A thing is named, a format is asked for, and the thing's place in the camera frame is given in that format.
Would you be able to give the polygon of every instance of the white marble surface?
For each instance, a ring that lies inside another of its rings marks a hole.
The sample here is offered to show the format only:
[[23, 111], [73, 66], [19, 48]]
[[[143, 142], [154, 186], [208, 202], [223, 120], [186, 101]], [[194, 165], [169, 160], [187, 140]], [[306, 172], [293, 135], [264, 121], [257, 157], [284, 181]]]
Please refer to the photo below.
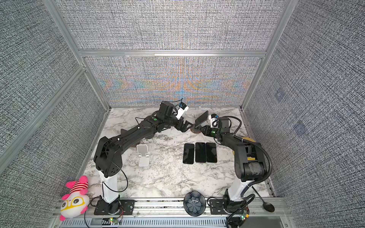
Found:
[[[119, 108], [112, 109], [105, 123], [100, 138], [108, 138], [120, 134], [120, 129], [129, 130], [137, 123], [135, 117], [146, 117], [157, 108]], [[206, 110], [219, 116], [236, 116], [241, 119], [238, 108], [191, 108], [184, 113], [184, 120], [191, 123]], [[237, 120], [232, 120], [231, 131], [238, 126]], [[237, 133], [244, 136], [246, 129], [242, 125]], [[150, 152], [149, 167], [139, 167], [138, 153], [135, 147], [129, 148], [122, 155], [123, 171], [128, 177], [128, 188], [120, 193], [121, 197], [184, 197], [192, 190], [199, 191], [206, 197], [222, 197], [235, 178], [234, 156], [232, 150], [217, 144], [218, 163], [183, 164], [185, 143], [214, 142], [213, 138], [203, 134], [194, 134], [190, 130], [185, 133], [175, 128], [156, 133], [152, 139], [144, 139], [141, 144], [148, 145]], [[84, 175], [89, 178], [89, 195], [95, 197], [101, 194], [100, 178], [93, 162], [95, 149], [86, 167]], [[124, 189], [125, 177], [118, 174], [118, 187]], [[269, 193], [265, 183], [254, 185], [263, 197]], [[250, 188], [247, 194], [253, 193]]]

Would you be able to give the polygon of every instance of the pink plush ear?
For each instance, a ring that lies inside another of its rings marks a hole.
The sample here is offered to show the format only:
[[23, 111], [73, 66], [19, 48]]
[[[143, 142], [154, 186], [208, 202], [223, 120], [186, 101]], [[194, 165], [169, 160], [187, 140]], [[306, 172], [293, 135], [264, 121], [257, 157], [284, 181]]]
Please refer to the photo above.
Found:
[[64, 196], [62, 196], [62, 200], [66, 200], [68, 197], [70, 196], [70, 194], [66, 194], [66, 195], [64, 195]]
[[88, 209], [88, 206], [85, 206], [84, 209], [80, 212], [80, 214], [84, 213]]
[[84, 189], [80, 190], [81, 195], [86, 195], [86, 193], [88, 193], [88, 189], [84, 188]]
[[78, 180], [80, 183], [86, 183], [88, 181], [88, 177], [87, 176], [81, 176], [80, 179]]
[[69, 182], [66, 183], [66, 187], [72, 188], [72, 186], [74, 186], [75, 183], [76, 183], [76, 181], [69, 181]]

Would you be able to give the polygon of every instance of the textured wall panel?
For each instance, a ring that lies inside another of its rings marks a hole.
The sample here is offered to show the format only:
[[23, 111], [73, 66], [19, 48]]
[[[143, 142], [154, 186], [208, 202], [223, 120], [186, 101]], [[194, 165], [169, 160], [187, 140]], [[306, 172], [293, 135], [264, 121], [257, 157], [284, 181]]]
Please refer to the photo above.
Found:
[[247, 107], [297, 227], [365, 227], [365, 5], [301, 0]]
[[253, 57], [87, 57], [112, 106], [238, 106], [253, 78]]
[[78, 67], [42, 1], [0, 2], [0, 153]]
[[285, 0], [56, 0], [81, 49], [265, 50]]
[[0, 226], [47, 227], [74, 180], [105, 110], [82, 75], [0, 176]]

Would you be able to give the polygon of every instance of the pink and white plush toy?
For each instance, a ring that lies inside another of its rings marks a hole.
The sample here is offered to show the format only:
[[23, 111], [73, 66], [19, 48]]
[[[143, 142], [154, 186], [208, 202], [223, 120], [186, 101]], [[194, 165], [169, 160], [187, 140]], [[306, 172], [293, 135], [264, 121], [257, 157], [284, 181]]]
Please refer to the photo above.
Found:
[[61, 221], [66, 218], [73, 218], [88, 209], [89, 197], [88, 193], [88, 178], [82, 176], [78, 181], [70, 181], [66, 183], [66, 187], [70, 188], [70, 194], [62, 196], [64, 202], [61, 206]]

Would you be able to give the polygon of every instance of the plush toy eye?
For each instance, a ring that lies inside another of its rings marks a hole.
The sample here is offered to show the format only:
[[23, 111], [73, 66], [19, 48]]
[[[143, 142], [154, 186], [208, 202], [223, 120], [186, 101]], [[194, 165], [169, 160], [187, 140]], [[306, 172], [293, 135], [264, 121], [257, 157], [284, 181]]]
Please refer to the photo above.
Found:
[[74, 198], [73, 199], [73, 201], [72, 201], [72, 205], [73, 206], [78, 206], [78, 205], [81, 205], [81, 204], [83, 204], [83, 200], [82, 200], [82, 198], [81, 197], [76, 197], [76, 198]]

